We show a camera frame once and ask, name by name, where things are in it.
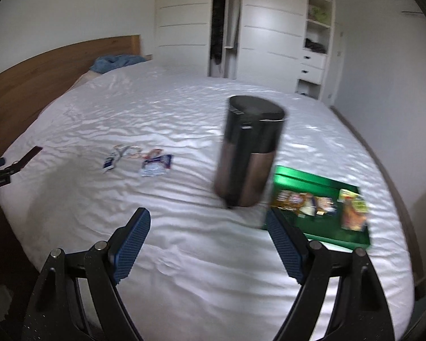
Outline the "dark blue wafer packet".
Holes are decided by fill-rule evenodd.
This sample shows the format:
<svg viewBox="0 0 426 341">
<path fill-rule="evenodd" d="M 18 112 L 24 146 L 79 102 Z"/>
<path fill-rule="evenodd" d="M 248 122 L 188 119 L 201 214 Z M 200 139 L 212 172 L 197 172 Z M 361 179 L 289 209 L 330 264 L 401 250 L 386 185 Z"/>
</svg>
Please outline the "dark blue wafer packet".
<svg viewBox="0 0 426 341">
<path fill-rule="evenodd" d="M 152 149 L 143 156 L 141 163 L 142 177 L 155 177 L 167 174 L 172 168 L 172 154 L 164 153 L 163 149 Z"/>
</svg>

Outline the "brown chocolate snack packet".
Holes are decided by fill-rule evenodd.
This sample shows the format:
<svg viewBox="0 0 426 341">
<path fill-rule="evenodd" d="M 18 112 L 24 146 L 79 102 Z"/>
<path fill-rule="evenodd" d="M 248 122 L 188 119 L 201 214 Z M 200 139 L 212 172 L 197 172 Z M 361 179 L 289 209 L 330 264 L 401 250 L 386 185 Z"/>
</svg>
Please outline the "brown chocolate snack packet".
<svg viewBox="0 0 426 341">
<path fill-rule="evenodd" d="M 296 216 L 314 216 L 314 196 L 307 192 L 281 190 L 272 200 L 272 206 L 294 213 Z"/>
</svg>

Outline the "green tray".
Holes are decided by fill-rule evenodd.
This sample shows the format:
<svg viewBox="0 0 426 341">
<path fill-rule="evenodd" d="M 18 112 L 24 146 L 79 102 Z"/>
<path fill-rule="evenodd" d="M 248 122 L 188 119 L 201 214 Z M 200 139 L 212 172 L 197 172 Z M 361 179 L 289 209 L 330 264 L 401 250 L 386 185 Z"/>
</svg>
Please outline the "green tray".
<svg viewBox="0 0 426 341">
<path fill-rule="evenodd" d="M 270 207 L 309 239 L 351 250 L 371 245 L 369 209 L 356 186 L 278 165 Z"/>
</svg>

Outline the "light blue snack packet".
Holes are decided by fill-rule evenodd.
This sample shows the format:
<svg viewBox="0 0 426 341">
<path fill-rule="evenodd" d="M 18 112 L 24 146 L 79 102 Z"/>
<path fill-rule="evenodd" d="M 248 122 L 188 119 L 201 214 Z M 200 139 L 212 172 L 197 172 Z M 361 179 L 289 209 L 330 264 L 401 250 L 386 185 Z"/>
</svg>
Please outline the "light blue snack packet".
<svg viewBox="0 0 426 341">
<path fill-rule="evenodd" d="M 139 159 L 142 154 L 142 148 L 136 145 L 116 145 L 110 154 L 105 158 L 102 170 L 108 172 L 115 168 L 117 163 L 123 158 Z"/>
</svg>

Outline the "wooden headboard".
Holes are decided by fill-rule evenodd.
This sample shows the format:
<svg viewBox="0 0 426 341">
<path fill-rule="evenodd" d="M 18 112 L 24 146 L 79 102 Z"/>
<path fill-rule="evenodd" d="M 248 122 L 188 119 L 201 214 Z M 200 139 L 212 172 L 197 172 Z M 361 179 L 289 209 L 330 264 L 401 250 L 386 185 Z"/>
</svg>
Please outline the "wooden headboard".
<svg viewBox="0 0 426 341">
<path fill-rule="evenodd" d="M 36 55 L 0 74 L 0 156 L 41 111 L 103 55 L 141 53 L 139 35 L 82 41 Z"/>
</svg>

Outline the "dried vegetable snack bag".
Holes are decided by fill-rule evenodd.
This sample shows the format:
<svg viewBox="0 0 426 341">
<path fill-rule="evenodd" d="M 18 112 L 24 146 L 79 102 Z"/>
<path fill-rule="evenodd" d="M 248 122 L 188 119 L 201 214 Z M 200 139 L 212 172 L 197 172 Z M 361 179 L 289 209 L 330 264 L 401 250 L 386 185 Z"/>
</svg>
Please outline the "dried vegetable snack bag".
<svg viewBox="0 0 426 341">
<path fill-rule="evenodd" d="M 365 229 L 368 215 L 366 201 L 359 193 L 347 189 L 339 190 L 338 202 L 342 205 L 342 227 L 351 231 L 361 232 Z"/>
</svg>

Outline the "small yellow blue packet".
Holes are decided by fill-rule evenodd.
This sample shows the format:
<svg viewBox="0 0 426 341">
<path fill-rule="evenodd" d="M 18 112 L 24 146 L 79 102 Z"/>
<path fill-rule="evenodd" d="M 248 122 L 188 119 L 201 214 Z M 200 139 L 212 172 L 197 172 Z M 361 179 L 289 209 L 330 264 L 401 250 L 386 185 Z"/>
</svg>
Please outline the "small yellow blue packet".
<svg viewBox="0 0 426 341">
<path fill-rule="evenodd" d="M 316 196 L 314 198 L 316 216 L 328 216 L 336 213 L 335 201 L 327 196 Z"/>
</svg>

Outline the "blue cloth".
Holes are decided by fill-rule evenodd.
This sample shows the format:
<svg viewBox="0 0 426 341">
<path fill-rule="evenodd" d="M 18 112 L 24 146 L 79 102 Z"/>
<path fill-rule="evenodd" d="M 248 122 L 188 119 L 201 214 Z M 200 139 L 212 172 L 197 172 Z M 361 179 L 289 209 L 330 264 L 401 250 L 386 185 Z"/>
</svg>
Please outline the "blue cloth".
<svg viewBox="0 0 426 341">
<path fill-rule="evenodd" d="M 90 67 L 90 70 L 92 72 L 104 74 L 117 68 L 123 68 L 129 65 L 135 65 L 139 63 L 145 63 L 146 61 L 147 59 L 140 55 L 104 55 L 94 60 L 94 63 Z"/>
</svg>

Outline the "white wardrobe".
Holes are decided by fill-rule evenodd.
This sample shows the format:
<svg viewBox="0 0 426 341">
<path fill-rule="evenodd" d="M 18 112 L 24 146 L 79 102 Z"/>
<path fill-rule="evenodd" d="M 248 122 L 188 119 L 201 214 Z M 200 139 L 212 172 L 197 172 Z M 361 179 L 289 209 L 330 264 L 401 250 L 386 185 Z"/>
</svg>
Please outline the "white wardrobe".
<svg viewBox="0 0 426 341">
<path fill-rule="evenodd" d="M 320 100 L 334 16 L 334 0 L 156 0 L 155 57 Z"/>
</svg>

